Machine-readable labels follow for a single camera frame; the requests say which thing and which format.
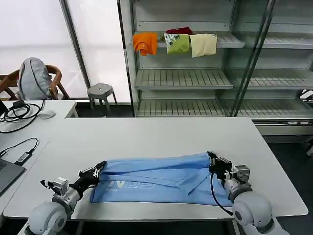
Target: laptop cable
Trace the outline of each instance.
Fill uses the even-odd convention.
[[[22,166],[32,156],[34,150],[37,148],[38,143],[39,143],[39,140],[37,138],[26,139],[26,140],[14,145],[14,146],[8,147],[8,148],[0,151],[0,158],[3,157],[7,153],[7,151],[9,151],[9,150],[27,142],[27,141],[30,141],[30,140],[36,140],[34,147],[32,147],[29,151],[25,152],[19,159],[17,159],[16,162],[14,162],[14,164]]]
[[[45,100],[43,100],[41,106],[37,104],[32,104],[32,103],[25,103],[24,101],[16,101],[13,103],[13,106],[9,108],[3,115],[2,118],[0,118],[0,122],[16,122],[19,120],[25,120],[25,119],[31,119],[30,122],[28,122],[26,125],[19,127],[15,130],[11,131],[0,131],[0,133],[7,134],[7,133],[13,133],[19,130],[24,129],[25,127],[29,126],[38,116],[39,112],[43,109],[45,104]],[[27,116],[28,114],[31,113],[32,106],[36,107],[38,110],[30,116]],[[22,114],[17,114],[17,111],[25,109],[25,112]]]

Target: beige cloth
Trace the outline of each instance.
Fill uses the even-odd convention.
[[[217,36],[214,34],[190,35],[192,53],[191,57],[214,55],[216,53]]]

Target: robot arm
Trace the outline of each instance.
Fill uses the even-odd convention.
[[[99,183],[101,170],[106,161],[79,172],[79,179],[74,184],[68,184],[63,178],[53,182],[42,180],[41,184],[52,189],[55,194],[52,202],[37,206],[30,214],[27,223],[18,235],[56,235],[70,219],[77,202],[84,192]]]
[[[254,192],[249,184],[250,169],[245,165],[232,166],[224,158],[208,152],[209,171],[222,181],[233,203],[232,213],[246,235],[289,235],[272,215],[269,200]]]

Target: desk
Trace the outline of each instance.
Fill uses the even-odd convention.
[[[67,118],[42,151],[14,194],[4,215],[27,217],[50,201],[51,190],[39,181],[64,177],[102,160],[163,158],[214,151],[235,165],[251,169],[252,188],[272,203],[275,216],[303,215],[308,209],[279,162],[253,125],[244,117],[220,118]],[[159,221],[230,219],[217,206],[172,203],[90,204],[89,191],[78,202],[72,219],[97,221]]]
[[[26,103],[35,103],[41,106],[42,101],[26,101]],[[13,105],[13,101],[4,101],[4,104],[9,108]],[[61,120],[71,116],[77,116],[75,110],[76,102],[74,100],[47,100],[45,102],[45,106],[43,111],[53,110],[56,115],[51,119],[42,120],[40,118],[36,118],[36,120],[30,124],[28,127],[9,134],[0,134],[0,150],[3,150],[7,147],[15,145],[19,142],[22,142],[25,139],[36,137],[39,140],[39,145],[33,153],[33,156],[23,165],[26,168],[26,172],[24,172],[13,185],[11,185],[5,193],[0,196],[0,214],[3,212],[4,208],[12,198],[14,192],[23,181],[29,169],[33,166],[34,162],[38,158],[40,152],[44,149],[50,136],[52,135],[53,130],[59,124]],[[18,125],[16,124],[8,124],[8,123],[0,123],[0,130],[4,130],[4,125]],[[22,144],[12,150],[10,150],[6,155],[2,157],[2,159],[7,160],[9,162],[15,162],[23,153],[30,150],[35,144],[35,141],[29,141],[25,144]]]

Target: metal stool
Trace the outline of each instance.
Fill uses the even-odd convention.
[[[90,100],[90,106],[92,110],[94,110],[94,99],[98,99],[101,106],[103,106],[102,101],[104,101],[107,107],[107,111],[110,112],[111,109],[107,97],[111,94],[113,94],[115,104],[117,105],[113,87],[109,84],[97,83],[96,85],[93,85],[88,89],[87,94]]]

